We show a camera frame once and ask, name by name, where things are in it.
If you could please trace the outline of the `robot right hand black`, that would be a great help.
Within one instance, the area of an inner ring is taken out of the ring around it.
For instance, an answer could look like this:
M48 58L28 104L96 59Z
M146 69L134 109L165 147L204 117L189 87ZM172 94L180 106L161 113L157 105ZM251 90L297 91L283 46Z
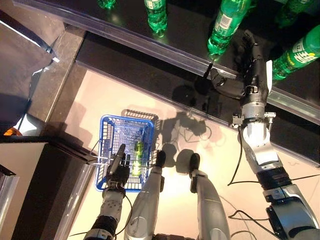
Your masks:
M242 35L237 58L240 71L235 76L222 69L213 68L210 71L214 89L226 97L245 103L266 104L271 90L268 87L267 62L261 46L248 29Z

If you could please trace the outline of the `robot left hand black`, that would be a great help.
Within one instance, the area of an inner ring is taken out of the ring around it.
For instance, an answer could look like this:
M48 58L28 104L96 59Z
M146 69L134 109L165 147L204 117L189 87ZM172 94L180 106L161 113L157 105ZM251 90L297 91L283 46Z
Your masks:
M115 154L111 165L107 169L106 184L109 189L120 189L126 185L129 175L130 167L126 164L121 164L123 157L125 157L126 145L121 144L117 153Z

